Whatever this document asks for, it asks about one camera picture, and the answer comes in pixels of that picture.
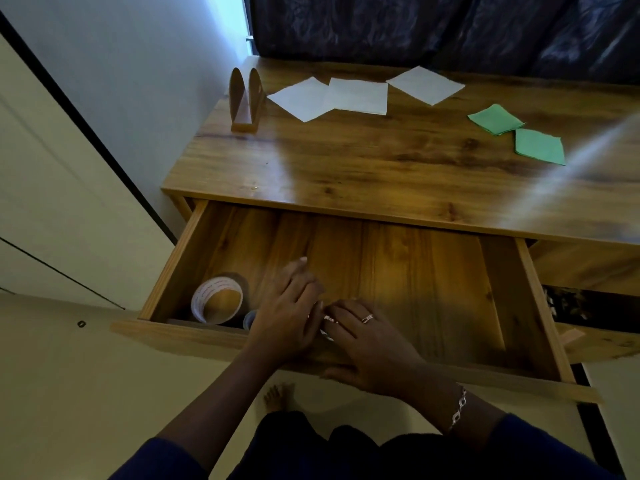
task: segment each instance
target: silver bracelet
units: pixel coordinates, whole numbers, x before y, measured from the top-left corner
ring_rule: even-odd
[[[460,399],[458,400],[458,411],[453,414],[453,417],[451,418],[451,426],[447,430],[447,433],[450,433],[456,423],[460,421],[460,412],[462,411],[462,408],[467,405],[467,389],[465,389],[464,386],[460,387],[462,387],[462,396],[460,396]]]

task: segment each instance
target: green paper square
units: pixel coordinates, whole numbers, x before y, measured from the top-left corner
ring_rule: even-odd
[[[521,120],[509,113],[500,104],[491,104],[487,109],[475,114],[469,114],[467,117],[494,136],[499,136],[507,133],[507,131],[513,131],[524,126]]]
[[[544,162],[564,165],[564,148],[556,136],[533,130],[516,130],[516,153]]]

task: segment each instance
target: person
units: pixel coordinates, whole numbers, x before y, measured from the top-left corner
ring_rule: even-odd
[[[272,412],[230,479],[614,477],[437,373],[372,304],[350,299],[324,307],[318,301],[323,292],[306,258],[286,265],[228,368],[111,478],[207,478],[260,389],[321,328],[353,363],[329,367],[322,377],[398,398],[443,434],[401,435],[378,446],[359,430],[341,426],[325,440],[302,412],[284,411],[282,391],[272,389]]]

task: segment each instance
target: foot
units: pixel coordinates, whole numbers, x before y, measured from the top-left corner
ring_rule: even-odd
[[[284,384],[272,386],[264,395],[264,405],[267,408],[267,414],[276,411],[286,411],[289,399],[289,388]]]

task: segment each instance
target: blue sleeve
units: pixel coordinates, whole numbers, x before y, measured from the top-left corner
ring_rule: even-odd
[[[483,456],[494,471],[504,469],[505,477],[619,478],[513,414],[508,414],[493,430]]]
[[[206,480],[207,473],[171,441],[151,438],[109,480]]]

